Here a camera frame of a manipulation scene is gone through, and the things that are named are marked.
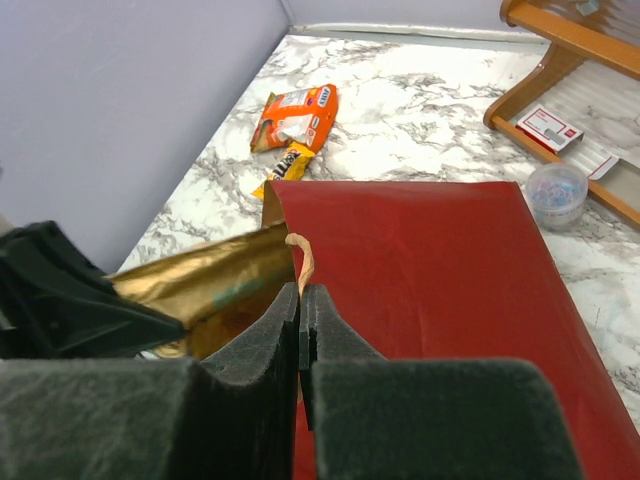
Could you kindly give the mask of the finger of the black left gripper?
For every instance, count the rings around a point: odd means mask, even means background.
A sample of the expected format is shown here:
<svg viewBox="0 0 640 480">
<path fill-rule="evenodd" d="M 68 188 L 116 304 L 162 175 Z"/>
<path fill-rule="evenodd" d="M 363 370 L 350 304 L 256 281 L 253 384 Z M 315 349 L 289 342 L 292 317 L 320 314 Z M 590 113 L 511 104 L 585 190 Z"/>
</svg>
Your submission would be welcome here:
<svg viewBox="0 0 640 480">
<path fill-rule="evenodd" d="M 56 222 L 2 234 L 2 358 L 133 357 L 185 334 L 173 317 L 121 297 Z"/>
</svg>

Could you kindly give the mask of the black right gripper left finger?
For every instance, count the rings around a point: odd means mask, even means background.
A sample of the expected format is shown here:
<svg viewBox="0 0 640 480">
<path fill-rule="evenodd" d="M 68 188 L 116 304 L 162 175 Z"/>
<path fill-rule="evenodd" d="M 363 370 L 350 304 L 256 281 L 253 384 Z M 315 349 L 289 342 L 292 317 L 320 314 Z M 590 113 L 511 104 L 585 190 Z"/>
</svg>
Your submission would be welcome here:
<svg viewBox="0 0 640 480">
<path fill-rule="evenodd" d="M 299 295 L 205 360 L 1 365 L 5 479 L 288 479 Z"/>
</svg>

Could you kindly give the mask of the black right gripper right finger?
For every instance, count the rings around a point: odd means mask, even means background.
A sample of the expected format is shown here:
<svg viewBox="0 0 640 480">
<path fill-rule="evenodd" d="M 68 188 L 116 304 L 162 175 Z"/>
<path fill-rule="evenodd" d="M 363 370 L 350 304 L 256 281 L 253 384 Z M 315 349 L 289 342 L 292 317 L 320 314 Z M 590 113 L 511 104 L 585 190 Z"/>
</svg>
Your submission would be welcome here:
<svg viewBox="0 0 640 480">
<path fill-rule="evenodd" d="M 321 479 L 581 479 L 556 395 L 517 359 L 384 358 L 321 285 L 301 298 L 299 371 Z"/>
</svg>

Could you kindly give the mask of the red paper bag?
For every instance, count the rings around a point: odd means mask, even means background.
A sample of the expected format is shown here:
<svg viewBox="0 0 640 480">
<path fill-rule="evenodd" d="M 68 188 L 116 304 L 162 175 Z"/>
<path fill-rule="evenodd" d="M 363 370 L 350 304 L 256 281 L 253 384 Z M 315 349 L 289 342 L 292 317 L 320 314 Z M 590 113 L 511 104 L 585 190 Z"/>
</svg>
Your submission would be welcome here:
<svg viewBox="0 0 640 480">
<path fill-rule="evenodd" d="M 517 185 L 272 181 L 265 223 L 390 359 L 516 357 L 557 393 L 590 479 L 635 479 L 639 436 Z"/>
</svg>

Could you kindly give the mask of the gold chips bag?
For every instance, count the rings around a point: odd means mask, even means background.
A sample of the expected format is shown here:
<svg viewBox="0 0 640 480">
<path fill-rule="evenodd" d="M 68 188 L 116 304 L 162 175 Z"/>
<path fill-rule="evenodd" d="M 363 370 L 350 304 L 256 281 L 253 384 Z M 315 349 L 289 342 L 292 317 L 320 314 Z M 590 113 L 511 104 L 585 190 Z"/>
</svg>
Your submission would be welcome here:
<svg viewBox="0 0 640 480">
<path fill-rule="evenodd" d="M 257 321 L 295 268 L 284 223 L 202 244 L 109 277 L 123 298 L 179 320 L 185 338 L 150 350 L 202 360 Z"/>
</svg>

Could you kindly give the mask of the yellow M&Ms packet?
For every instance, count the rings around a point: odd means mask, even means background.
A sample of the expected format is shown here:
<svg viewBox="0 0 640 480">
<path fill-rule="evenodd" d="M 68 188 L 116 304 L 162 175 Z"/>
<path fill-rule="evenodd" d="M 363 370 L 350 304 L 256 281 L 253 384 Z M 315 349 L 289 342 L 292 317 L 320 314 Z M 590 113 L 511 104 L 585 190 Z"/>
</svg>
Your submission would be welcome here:
<svg viewBox="0 0 640 480">
<path fill-rule="evenodd" d="M 276 166 L 271 170 L 265 181 L 252 192 L 252 195 L 263 200 L 266 183 L 270 181 L 301 180 L 314 157 L 315 153 L 303 144 L 290 143 L 285 148 Z"/>
</svg>

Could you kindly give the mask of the orange snack packet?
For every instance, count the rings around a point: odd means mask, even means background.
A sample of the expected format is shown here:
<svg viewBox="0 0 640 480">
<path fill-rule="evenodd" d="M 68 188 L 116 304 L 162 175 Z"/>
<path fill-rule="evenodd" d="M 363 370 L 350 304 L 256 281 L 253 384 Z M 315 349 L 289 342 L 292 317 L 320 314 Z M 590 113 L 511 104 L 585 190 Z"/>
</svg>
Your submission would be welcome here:
<svg viewBox="0 0 640 480">
<path fill-rule="evenodd" d="M 250 151 L 260 153 L 299 143 L 318 153 L 326 142 L 338 112 L 337 87 L 271 93 L 250 141 Z"/>
</svg>

